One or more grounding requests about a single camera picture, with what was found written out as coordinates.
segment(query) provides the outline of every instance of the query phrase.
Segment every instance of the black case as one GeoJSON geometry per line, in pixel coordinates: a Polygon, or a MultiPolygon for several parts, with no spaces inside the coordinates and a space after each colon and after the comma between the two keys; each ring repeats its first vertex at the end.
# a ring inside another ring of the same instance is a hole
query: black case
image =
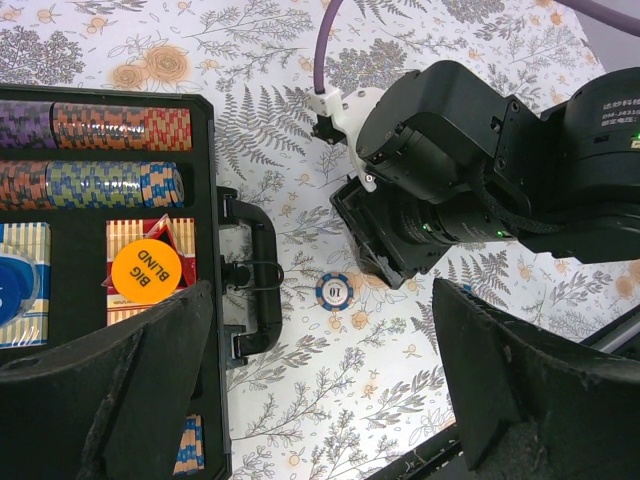
{"type": "Polygon", "coordinates": [[[213,106],[199,95],[110,92],[68,88],[0,86],[0,99],[73,102],[98,105],[187,108],[193,149],[189,152],[123,150],[0,149],[0,160],[175,162],[185,185],[184,208],[0,211],[0,223],[47,222],[51,227],[51,295],[46,345],[0,350],[0,365],[63,345],[106,327],[106,222],[129,218],[195,219],[198,279],[212,286],[214,319],[205,348],[190,414],[203,418],[205,469],[197,479],[226,479],[231,474],[231,441],[226,405],[226,352],[218,206],[214,166],[213,106]]]}

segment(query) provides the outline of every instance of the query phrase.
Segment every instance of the floral tablecloth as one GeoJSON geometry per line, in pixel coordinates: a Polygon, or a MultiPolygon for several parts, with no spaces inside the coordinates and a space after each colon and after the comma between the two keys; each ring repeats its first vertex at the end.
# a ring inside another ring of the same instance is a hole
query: floral tablecloth
{"type": "MultiPolygon", "coordinates": [[[[366,478],[453,420],[431,313],[434,276],[580,340],[638,303],[640,263],[581,266],[510,244],[458,247],[400,291],[358,272],[329,195],[351,167],[309,135],[316,31],[329,0],[0,1],[0,81],[200,93],[216,107],[219,183],[263,207],[286,271],[280,344],[228,375],[234,480],[366,478]],[[346,272],[332,314],[314,286],[346,272]]],[[[328,81],[387,88],[462,62],[537,112],[603,73],[571,11],[551,0],[345,1],[328,81]]],[[[235,232],[228,257],[246,255],[235,232]]],[[[229,295],[227,323],[251,302],[229,295]]]]}

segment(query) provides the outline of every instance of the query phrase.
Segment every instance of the orange big blind button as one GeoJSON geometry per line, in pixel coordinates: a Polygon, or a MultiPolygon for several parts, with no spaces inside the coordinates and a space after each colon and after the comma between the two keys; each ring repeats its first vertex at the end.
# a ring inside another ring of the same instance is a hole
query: orange big blind button
{"type": "Polygon", "coordinates": [[[150,238],[130,243],[116,255],[111,268],[113,286],[127,300],[144,305],[169,297],[182,276],[176,251],[150,238]]]}

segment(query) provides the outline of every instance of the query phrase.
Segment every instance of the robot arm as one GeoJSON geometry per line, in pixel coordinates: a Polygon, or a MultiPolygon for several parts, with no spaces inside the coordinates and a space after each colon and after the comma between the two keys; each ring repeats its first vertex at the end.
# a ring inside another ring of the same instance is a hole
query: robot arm
{"type": "Polygon", "coordinates": [[[399,288],[453,245],[509,239],[584,263],[640,257],[639,84],[640,69],[605,75],[538,118],[458,63],[406,74],[355,148],[346,137],[376,188],[354,179],[331,199],[361,268],[399,288]]]}

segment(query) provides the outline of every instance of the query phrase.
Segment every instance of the stack of poker chips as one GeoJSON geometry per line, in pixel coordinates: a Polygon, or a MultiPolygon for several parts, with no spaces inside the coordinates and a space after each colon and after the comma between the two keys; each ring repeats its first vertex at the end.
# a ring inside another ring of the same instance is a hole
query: stack of poker chips
{"type": "Polygon", "coordinates": [[[0,148],[56,148],[51,102],[0,101],[0,148]]]}
{"type": "Polygon", "coordinates": [[[191,415],[182,434],[178,460],[174,475],[188,475],[204,470],[204,450],[202,448],[202,417],[191,415]]]}
{"type": "Polygon", "coordinates": [[[183,207],[170,162],[0,162],[0,210],[183,207]]]}
{"type": "Polygon", "coordinates": [[[0,162],[0,210],[53,208],[47,196],[49,162],[0,162]]]}
{"type": "Polygon", "coordinates": [[[189,151],[186,108],[0,100],[0,148],[189,151]]]}
{"type": "Polygon", "coordinates": [[[59,148],[187,151],[191,115],[184,108],[56,103],[53,133],[59,148]]]}
{"type": "Polygon", "coordinates": [[[144,150],[144,107],[56,103],[53,132],[60,148],[144,150]]]}

